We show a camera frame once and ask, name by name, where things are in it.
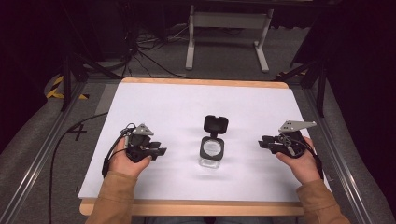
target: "forearm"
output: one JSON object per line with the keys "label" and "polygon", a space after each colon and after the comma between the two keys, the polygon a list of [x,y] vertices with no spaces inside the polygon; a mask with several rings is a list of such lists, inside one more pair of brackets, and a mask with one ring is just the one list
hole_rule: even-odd
{"label": "forearm", "polygon": [[109,171],[86,223],[131,223],[136,181]]}
{"label": "forearm", "polygon": [[303,184],[297,189],[297,194],[304,208],[306,223],[349,223],[322,180]]}

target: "desk foot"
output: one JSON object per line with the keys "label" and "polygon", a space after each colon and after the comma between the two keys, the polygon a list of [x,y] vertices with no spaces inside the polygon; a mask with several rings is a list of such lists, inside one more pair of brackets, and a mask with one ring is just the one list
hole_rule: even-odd
{"label": "desk foot", "polygon": [[261,48],[259,48],[259,41],[254,41],[254,48],[257,52],[257,57],[259,58],[260,66],[262,67],[262,71],[264,73],[268,73],[270,69],[268,68],[268,63],[265,60],[264,52]]}
{"label": "desk foot", "polygon": [[194,47],[195,47],[195,41],[192,40],[189,43],[189,48],[187,49],[187,60],[186,60],[186,69],[187,70],[192,70],[192,64],[194,61]]}

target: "white paper sheet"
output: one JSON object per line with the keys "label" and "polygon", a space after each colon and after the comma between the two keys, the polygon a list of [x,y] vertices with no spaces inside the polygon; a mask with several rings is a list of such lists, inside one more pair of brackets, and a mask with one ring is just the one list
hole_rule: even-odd
{"label": "white paper sheet", "polygon": [[[198,164],[206,115],[229,120],[219,169]],[[262,135],[278,135],[286,120],[303,120],[291,90],[121,83],[100,134],[79,198],[96,198],[103,159],[128,123],[145,123],[167,147],[139,176],[136,199],[298,202],[300,183]]]}

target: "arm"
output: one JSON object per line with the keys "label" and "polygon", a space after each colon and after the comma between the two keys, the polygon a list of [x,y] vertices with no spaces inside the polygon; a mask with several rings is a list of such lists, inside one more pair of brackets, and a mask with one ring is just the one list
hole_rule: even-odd
{"label": "arm", "polygon": [[[122,138],[114,151],[122,150],[124,143]],[[126,157],[125,151],[115,154],[86,223],[131,223],[134,186],[150,161],[151,157],[146,157],[133,163]]]}
{"label": "arm", "polygon": [[[305,141],[313,147],[311,139]],[[298,158],[292,159],[282,153],[276,153],[278,159],[286,163],[302,186],[297,194],[303,205],[306,223],[349,223],[341,213],[337,201],[320,179],[315,159],[308,151]]]}

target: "hazard stripe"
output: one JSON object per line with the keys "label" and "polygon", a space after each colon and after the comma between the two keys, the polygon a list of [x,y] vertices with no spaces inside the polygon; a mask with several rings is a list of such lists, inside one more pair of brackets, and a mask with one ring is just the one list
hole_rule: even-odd
{"label": "hazard stripe", "polygon": [[[56,90],[58,89],[59,85],[61,85],[61,82],[64,80],[64,76],[59,75],[56,80],[53,82],[52,87],[49,90],[49,93],[47,93],[47,98],[58,98],[58,99],[63,99],[64,95],[61,93],[56,93]],[[78,99],[80,100],[88,100],[90,98],[89,94],[81,94]]]}

